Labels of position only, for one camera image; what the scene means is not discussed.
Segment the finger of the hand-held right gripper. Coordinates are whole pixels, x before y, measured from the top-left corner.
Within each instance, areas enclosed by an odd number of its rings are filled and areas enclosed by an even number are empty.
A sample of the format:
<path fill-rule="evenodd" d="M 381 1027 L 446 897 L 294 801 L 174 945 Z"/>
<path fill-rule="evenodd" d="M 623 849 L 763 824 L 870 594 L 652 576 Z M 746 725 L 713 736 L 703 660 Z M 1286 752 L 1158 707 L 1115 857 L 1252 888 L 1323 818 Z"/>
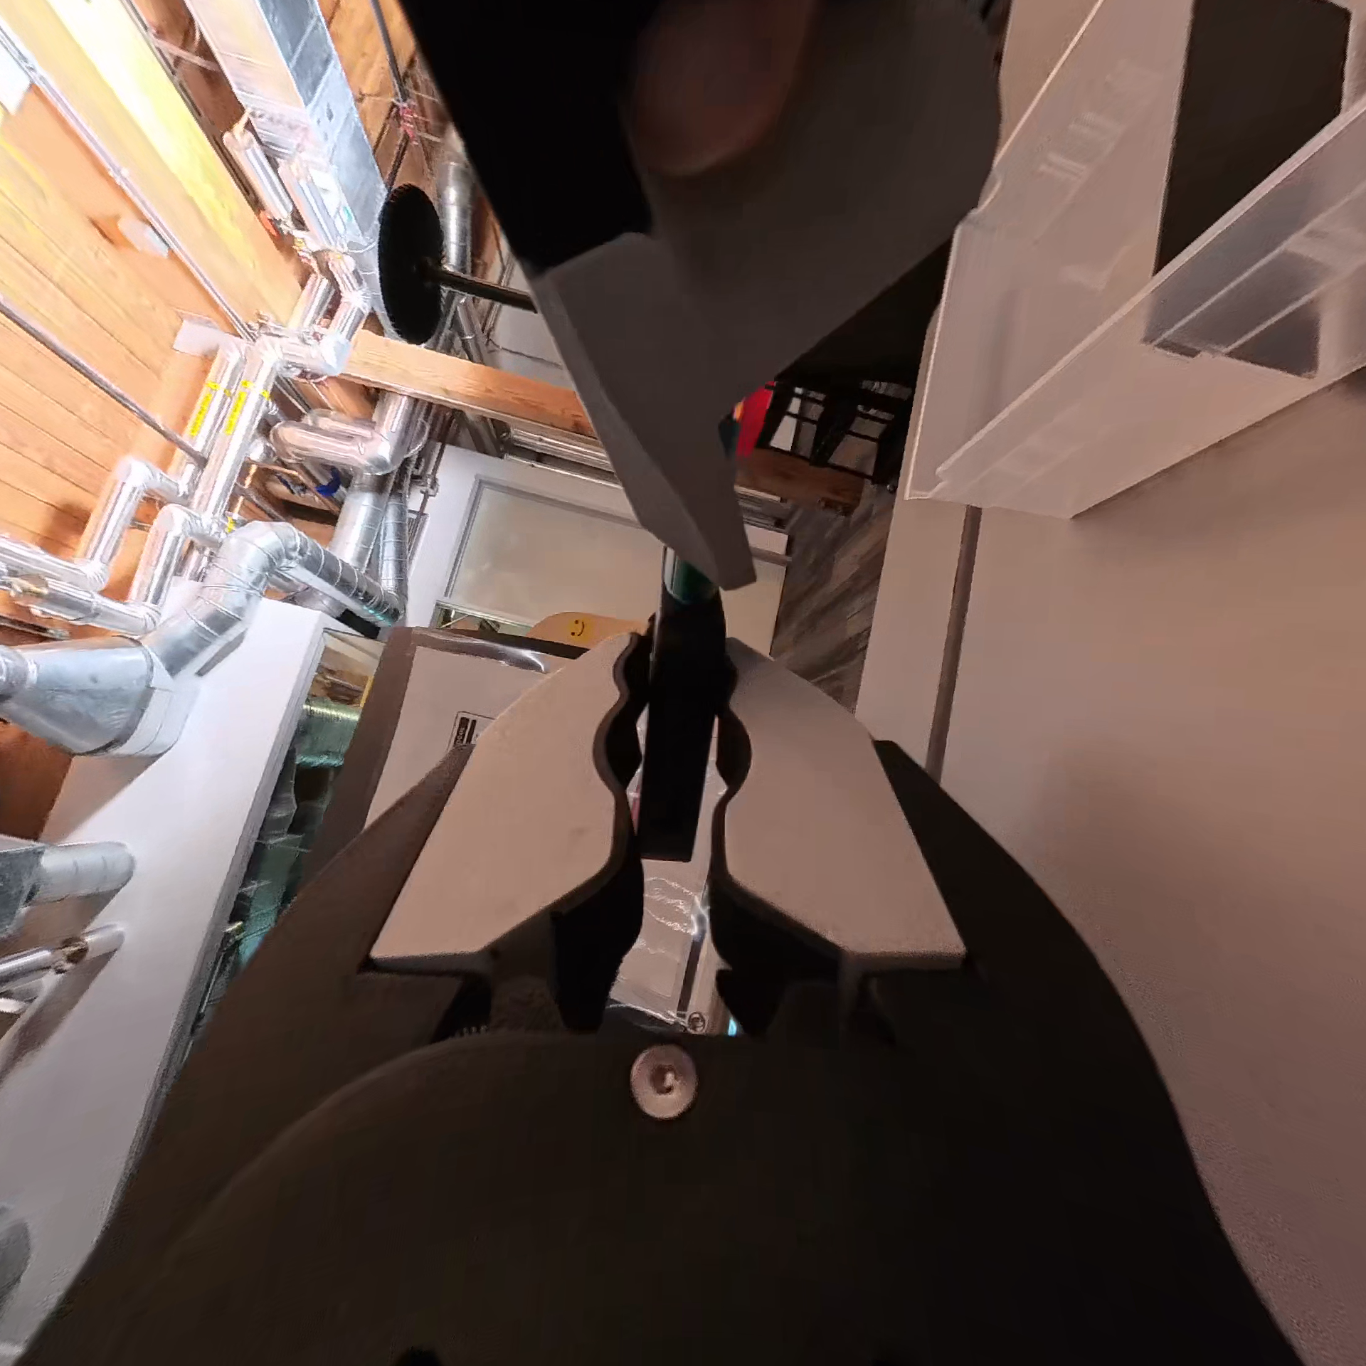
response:
<path fill-rule="evenodd" d="M 652 236 L 708 327 L 727 403 L 941 248 L 981 199 L 996 134 L 969 2 L 821 2 L 763 142 L 695 180 L 652 177 Z"/>
<path fill-rule="evenodd" d="M 623 232 L 534 269 L 531 297 L 639 525 L 720 590 L 751 585 L 720 439 L 728 403 L 670 250 Z"/>

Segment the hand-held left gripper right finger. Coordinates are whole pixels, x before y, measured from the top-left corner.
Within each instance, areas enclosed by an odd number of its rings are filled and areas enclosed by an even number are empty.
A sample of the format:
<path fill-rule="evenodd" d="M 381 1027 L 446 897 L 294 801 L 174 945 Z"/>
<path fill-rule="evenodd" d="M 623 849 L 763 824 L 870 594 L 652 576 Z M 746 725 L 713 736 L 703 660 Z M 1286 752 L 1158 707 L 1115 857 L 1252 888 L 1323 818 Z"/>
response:
<path fill-rule="evenodd" d="M 956 972 L 965 945 L 861 723 L 816 685 L 728 638 L 718 718 L 708 908 L 718 988 L 744 1033 L 792 989 Z"/>

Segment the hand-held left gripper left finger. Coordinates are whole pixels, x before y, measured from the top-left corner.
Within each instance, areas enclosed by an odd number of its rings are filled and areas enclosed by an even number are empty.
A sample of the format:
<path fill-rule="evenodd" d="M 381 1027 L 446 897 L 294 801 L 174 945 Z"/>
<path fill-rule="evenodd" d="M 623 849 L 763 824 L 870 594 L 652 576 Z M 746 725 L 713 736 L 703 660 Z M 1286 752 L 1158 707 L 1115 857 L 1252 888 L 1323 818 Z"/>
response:
<path fill-rule="evenodd" d="M 537 981 L 572 1031 L 596 1031 L 644 923 L 627 785 L 649 643 L 615 635 L 514 701 L 471 746 L 370 961 Z"/>

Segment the small square black hdmi adapter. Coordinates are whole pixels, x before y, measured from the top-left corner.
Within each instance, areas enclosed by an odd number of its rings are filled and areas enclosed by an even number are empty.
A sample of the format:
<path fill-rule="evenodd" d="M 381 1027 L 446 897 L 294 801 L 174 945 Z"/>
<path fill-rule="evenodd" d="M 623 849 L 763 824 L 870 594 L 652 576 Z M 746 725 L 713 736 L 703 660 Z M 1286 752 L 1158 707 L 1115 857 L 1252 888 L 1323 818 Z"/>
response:
<path fill-rule="evenodd" d="M 713 728 L 728 684 L 722 594 L 703 572 L 666 550 L 636 820 L 639 850 L 647 861 L 691 859 Z"/>

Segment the clear plastic bin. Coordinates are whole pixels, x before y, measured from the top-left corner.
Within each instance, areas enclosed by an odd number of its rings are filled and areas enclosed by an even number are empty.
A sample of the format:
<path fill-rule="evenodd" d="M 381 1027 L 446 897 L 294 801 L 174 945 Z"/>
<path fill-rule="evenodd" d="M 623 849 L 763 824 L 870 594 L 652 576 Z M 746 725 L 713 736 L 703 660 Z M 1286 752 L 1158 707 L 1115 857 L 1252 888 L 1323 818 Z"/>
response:
<path fill-rule="evenodd" d="M 1072 518 L 1363 374 L 1363 2 L 1014 2 L 904 497 Z"/>

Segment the person's right hand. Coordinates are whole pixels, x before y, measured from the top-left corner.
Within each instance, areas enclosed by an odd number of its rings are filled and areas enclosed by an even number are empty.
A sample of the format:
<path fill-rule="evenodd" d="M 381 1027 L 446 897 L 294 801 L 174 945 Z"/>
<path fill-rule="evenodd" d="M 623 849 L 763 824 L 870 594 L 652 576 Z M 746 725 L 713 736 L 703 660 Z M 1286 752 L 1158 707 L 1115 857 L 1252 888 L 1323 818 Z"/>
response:
<path fill-rule="evenodd" d="M 639 166 L 695 180 L 775 127 L 820 2 L 662 2 L 633 44 L 623 118 Z"/>

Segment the white framed door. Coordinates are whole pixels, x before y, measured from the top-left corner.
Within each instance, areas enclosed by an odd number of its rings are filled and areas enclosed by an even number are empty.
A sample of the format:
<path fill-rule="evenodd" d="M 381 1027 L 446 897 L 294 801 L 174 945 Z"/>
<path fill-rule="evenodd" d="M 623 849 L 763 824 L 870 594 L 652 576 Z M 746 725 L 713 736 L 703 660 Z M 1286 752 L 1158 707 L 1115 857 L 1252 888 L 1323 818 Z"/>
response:
<path fill-rule="evenodd" d="M 662 557 L 623 515 L 478 478 L 436 609 L 517 635 L 557 614 L 640 624 L 660 603 Z"/>

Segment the laminated instruction sign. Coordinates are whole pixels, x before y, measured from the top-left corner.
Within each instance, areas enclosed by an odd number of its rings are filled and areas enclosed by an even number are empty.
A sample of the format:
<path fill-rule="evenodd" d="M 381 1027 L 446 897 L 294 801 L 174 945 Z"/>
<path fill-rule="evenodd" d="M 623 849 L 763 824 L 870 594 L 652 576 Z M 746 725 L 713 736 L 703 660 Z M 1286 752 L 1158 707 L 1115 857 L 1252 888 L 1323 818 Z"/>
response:
<path fill-rule="evenodd" d="M 314 878 L 450 746 L 476 743 L 523 693 L 583 651 L 528 637 L 404 628 L 381 651 L 328 810 L 302 864 Z M 640 933 L 610 1002 L 689 1033 L 733 1033 L 718 997 L 705 844 L 691 861 L 644 861 Z"/>

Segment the wooden standing desk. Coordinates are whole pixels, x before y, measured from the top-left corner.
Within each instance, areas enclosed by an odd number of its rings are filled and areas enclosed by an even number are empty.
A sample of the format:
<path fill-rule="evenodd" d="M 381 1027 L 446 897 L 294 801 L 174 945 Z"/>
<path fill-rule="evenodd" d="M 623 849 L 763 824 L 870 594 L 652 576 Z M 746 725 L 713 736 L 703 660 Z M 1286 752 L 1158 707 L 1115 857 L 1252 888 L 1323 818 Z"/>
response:
<path fill-rule="evenodd" d="M 747 458 L 732 454 L 732 411 L 722 421 L 722 443 L 733 461 L 740 497 L 850 515 L 863 487 L 896 491 L 912 415 L 907 386 L 774 386 L 763 434 Z"/>

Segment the black floor lamp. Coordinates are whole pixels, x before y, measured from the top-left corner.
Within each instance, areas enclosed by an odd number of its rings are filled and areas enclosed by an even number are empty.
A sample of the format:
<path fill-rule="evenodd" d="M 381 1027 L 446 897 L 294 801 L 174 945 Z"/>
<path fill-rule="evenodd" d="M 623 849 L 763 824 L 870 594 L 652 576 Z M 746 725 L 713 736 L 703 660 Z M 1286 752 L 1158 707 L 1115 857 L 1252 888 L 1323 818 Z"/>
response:
<path fill-rule="evenodd" d="M 461 182 L 439 199 L 417 183 L 399 183 L 388 193 L 377 261 L 383 312 L 401 342 L 432 343 L 449 295 L 537 314 L 529 292 L 471 271 L 471 220 L 471 191 Z"/>

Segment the silver insulated pipes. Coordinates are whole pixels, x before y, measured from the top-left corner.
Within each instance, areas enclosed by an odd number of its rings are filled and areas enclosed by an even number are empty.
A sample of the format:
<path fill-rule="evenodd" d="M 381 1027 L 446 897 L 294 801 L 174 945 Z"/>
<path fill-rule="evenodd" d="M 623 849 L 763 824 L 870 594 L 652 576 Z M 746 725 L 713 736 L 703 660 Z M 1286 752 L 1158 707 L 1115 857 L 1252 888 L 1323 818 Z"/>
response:
<path fill-rule="evenodd" d="M 409 486 L 433 437 L 433 405 L 381 392 L 370 419 L 310 410 L 266 422 L 279 378 L 320 371 L 360 337 L 360 279 L 330 256 L 292 329 L 220 339 L 174 469 L 124 458 L 75 557 L 2 538 L 2 590 L 34 615 L 98 637 L 2 646 L 2 723 L 68 756 L 159 756 L 195 705 L 196 677 L 245 635 L 268 590 L 331 615 L 401 622 L 410 565 Z M 342 476 L 328 547 L 288 521 L 230 518 L 265 462 Z"/>

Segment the wooden post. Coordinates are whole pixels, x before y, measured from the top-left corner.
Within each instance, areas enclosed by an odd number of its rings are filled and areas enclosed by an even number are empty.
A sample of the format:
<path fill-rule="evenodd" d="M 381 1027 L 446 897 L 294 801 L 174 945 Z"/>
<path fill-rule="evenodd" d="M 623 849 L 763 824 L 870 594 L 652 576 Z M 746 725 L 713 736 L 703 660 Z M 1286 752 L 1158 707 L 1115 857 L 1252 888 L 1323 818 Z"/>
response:
<path fill-rule="evenodd" d="M 367 329 L 354 334 L 339 374 L 377 391 L 496 419 L 538 434 L 596 439 L 583 403 L 566 386 L 534 380 Z"/>

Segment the silver rectangular air duct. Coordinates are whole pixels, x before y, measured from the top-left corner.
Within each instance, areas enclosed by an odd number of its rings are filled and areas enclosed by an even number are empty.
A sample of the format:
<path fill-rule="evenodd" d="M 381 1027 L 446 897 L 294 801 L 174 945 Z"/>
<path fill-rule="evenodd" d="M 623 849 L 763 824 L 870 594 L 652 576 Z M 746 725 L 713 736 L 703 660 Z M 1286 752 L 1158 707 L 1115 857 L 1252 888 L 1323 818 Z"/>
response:
<path fill-rule="evenodd" d="M 188 2 L 236 95 L 258 180 L 325 248 L 374 256 L 386 183 L 316 2 Z"/>

